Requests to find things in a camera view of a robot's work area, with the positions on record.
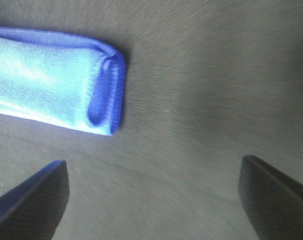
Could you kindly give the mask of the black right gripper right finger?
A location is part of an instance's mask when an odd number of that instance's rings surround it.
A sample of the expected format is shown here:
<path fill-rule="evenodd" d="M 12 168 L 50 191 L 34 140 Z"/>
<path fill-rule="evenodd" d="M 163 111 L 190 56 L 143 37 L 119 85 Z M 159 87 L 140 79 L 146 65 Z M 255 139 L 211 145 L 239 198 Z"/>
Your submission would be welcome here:
<path fill-rule="evenodd" d="M 260 240 L 303 240 L 303 185 L 254 155 L 241 162 L 238 194 Z"/>

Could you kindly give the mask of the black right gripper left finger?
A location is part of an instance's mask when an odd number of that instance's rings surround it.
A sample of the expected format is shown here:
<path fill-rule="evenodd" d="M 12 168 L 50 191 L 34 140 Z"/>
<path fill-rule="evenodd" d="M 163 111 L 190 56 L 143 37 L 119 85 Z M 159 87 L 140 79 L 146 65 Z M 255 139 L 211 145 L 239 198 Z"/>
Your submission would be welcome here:
<path fill-rule="evenodd" d="M 0 196 L 0 240 L 51 240 L 68 201 L 67 163 L 55 160 Z"/>

